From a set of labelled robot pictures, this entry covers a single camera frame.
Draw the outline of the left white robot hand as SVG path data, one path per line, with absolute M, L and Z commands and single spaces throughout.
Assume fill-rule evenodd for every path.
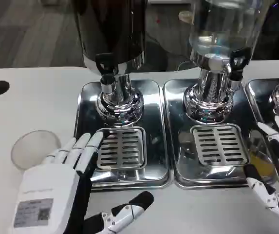
M 98 151 L 106 131 L 71 138 L 27 169 L 19 187 L 11 234 L 116 234 L 154 202 L 147 191 L 127 203 L 86 217 Z

